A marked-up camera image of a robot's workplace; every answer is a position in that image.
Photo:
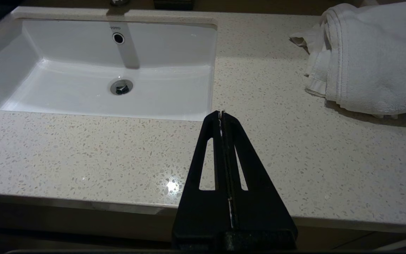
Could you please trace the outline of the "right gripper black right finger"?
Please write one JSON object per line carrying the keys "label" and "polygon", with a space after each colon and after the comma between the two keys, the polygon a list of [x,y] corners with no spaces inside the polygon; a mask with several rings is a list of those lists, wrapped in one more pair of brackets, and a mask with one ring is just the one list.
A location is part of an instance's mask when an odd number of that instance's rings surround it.
{"label": "right gripper black right finger", "polygon": [[230,250],[296,250],[298,230],[235,117],[222,113],[231,230]]}

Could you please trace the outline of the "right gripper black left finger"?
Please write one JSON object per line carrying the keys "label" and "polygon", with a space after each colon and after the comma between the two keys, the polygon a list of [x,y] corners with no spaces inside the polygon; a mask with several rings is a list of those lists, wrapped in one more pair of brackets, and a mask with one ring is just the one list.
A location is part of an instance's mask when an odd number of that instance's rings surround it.
{"label": "right gripper black left finger", "polygon": [[[213,141],[215,189],[199,188],[209,140]],[[205,117],[193,154],[172,229],[174,249],[222,249],[224,234],[232,228],[227,164],[221,136],[221,113]]]}

